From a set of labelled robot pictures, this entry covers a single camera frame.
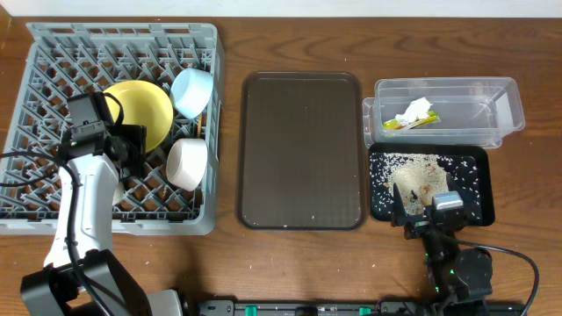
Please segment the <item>yellow plate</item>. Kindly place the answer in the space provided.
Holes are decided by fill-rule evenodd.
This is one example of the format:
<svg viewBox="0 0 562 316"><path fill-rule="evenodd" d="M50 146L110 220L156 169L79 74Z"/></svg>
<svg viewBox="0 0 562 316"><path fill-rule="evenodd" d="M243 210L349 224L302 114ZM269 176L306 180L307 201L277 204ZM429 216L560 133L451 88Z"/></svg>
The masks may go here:
<svg viewBox="0 0 562 316"><path fill-rule="evenodd" d="M104 90L123 107L124 125L147 128L146 153L156 149L169 135L174 109L166 92L159 86L141 80L117 83Z"/></svg>

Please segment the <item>white cup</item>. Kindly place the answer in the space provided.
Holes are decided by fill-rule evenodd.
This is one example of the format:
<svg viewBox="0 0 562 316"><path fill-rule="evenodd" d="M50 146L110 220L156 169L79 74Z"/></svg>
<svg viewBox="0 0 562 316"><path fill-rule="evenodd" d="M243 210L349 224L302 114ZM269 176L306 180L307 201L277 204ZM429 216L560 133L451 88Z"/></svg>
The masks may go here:
<svg viewBox="0 0 562 316"><path fill-rule="evenodd" d="M112 204L118 205L125 195L125 188L122 182L118 182L117 187L113 193Z"/></svg>

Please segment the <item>white paper napkin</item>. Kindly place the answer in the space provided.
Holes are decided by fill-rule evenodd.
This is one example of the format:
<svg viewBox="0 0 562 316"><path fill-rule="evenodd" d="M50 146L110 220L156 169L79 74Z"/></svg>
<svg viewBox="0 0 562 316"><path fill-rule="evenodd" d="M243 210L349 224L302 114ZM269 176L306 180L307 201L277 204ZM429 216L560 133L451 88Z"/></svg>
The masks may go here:
<svg viewBox="0 0 562 316"><path fill-rule="evenodd" d="M431 106L432 103L426 97L418 98L410 103L404 113L397 114L395 119L404 125L414 122L416 119L425 119L429 116Z"/></svg>

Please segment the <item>pink white bowl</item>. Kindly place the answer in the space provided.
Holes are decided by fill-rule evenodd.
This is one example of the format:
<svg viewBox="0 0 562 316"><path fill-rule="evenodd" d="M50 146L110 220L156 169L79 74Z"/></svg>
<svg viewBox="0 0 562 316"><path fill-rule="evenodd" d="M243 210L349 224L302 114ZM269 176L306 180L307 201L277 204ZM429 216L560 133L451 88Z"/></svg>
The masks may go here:
<svg viewBox="0 0 562 316"><path fill-rule="evenodd" d="M177 140L169 151L167 180L183 190L194 191L203 179L207 159L208 151L204 140Z"/></svg>

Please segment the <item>light blue bowl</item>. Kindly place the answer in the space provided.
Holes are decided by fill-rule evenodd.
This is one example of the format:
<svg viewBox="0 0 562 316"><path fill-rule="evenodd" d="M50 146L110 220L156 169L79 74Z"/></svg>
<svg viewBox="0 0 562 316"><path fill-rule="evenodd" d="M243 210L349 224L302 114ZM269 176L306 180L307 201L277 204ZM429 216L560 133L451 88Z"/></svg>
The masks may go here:
<svg viewBox="0 0 562 316"><path fill-rule="evenodd" d="M211 100L213 86L211 73L196 68L186 68L172 83L171 102L181 115L187 119L194 119Z"/></svg>

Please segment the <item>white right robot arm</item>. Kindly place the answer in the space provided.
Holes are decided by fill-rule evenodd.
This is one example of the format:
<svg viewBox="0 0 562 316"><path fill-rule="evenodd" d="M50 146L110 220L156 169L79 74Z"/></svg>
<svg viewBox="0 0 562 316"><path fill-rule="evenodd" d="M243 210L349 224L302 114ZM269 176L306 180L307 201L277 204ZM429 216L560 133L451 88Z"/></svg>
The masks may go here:
<svg viewBox="0 0 562 316"><path fill-rule="evenodd" d="M406 213L399 187L393 186L391 225L402 226L407 240L422 240L429 280L436 290L427 307L432 315L444 315L450 306L478 301L492 293L492 257L481 248L459 247L455 232L468 226L473 216L450 175L446 182L449 190L435 194L431 205L415 215Z"/></svg>

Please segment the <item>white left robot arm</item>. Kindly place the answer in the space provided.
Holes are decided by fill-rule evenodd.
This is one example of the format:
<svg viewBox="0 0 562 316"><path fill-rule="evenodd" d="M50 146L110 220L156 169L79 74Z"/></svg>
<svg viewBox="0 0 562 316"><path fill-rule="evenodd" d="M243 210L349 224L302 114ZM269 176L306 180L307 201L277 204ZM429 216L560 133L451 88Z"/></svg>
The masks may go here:
<svg viewBox="0 0 562 316"><path fill-rule="evenodd" d="M178 293L147 294L112 252L112 207L119 167L141 164L146 128L113 116L110 94L71 97L72 126L52 162L61 179L54 241L42 270L24 276L32 315L181 315Z"/></svg>

